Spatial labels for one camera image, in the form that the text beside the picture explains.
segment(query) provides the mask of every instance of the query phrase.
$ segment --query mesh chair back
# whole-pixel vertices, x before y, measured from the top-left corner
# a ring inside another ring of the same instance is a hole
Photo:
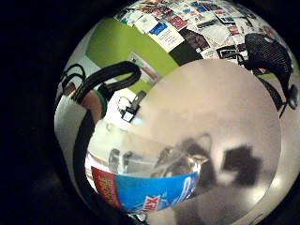
[[[248,61],[245,68],[267,68],[278,78],[286,98],[289,95],[289,79],[292,60],[287,50],[276,40],[261,34],[247,34],[245,44]]]

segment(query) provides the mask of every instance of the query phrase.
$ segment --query black object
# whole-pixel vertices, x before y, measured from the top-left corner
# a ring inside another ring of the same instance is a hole
[[[133,99],[132,102],[130,102],[130,106],[126,107],[124,110],[121,110],[120,113],[122,114],[122,119],[131,122],[140,109],[140,103],[143,100],[143,98],[146,96],[146,93],[144,91],[140,91],[136,97]]]
[[[81,71],[82,71],[82,74],[79,74],[79,73],[71,73],[71,74],[68,74],[73,68],[79,68]],[[82,81],[85,80],[86,78],[86,75],[85,75],[85,71],[84,71],[84,68],[82,65],[80,64],[73,64],[71,65],[70,67],[68,67],[67,70],[65,70],[63,72],[63,75],[62,77],[60,78],[60,82],[62,82],[62,87],[63,89],[66,88],[66,86],[68,85],[68,83],[74,78],[74,77],[79,77],[80,79],[82,79]]]

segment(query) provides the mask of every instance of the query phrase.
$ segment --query black cable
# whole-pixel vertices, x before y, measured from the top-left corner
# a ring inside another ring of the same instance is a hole
[[[283,109],[282,109],[282,111],[281,111],[281,113],[280,113],[280,115],[279,115],[279,118],[281,118],[281,116],[282,116],[282,115],[283,115],[283,113],[285,112],[285,110],[286,110],[287,106],[288,106],[288,101],[286,101],[286,102],[284,103],[284,105],[283,105]]]
[[[69,73],[69,71],[70,70],[72,70],[73,68],[80,68],[81,69],[81,71],[82,71],[82,77],[83,77],[83,79],[85,80],[85,78],[86,78],[86,75],[85,75],[85,71],[84,71],[84,68],[83,68],[83,66],[82,65],[80,65],[80,64],[73,64],[73,65],[71,65],[71,66],[69,66],[68,68],[67,68],[67,70],[65,71],[66,72],[66,74],[68,74]]]
[[[86,78],[86,80],[83,81],[83,83],[75,91],[72,99],[81,104],[85,95],[98,84],[128,73],[131,73],[131,75],[126,77],[124,80],[106,85],[110,92],[129,87],[137,82],[141,78],[141,71],[138,66],[129,61],[105,67]]]

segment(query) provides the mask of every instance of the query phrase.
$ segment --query paper sheet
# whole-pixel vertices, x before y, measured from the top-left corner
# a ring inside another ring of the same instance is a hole
[[[206,38],[210,38],[211,40],[215,41],[218,45],[222,45],[224,41],[230,35],[229,30],[221,25],[210,25],[205,27],[201,34]]]
[[[167,53],[185,41],[176,29],[169,24],[168,27],[161,31],[158,35],[149,36]]]

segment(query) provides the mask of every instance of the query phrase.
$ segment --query blue bottle label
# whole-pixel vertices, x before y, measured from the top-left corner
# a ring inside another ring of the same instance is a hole
[[[97,192],[110,205],[128,213],[148,213],[185,200],[193,191],[196,172],[143,178],[104,172],[92,167]]]

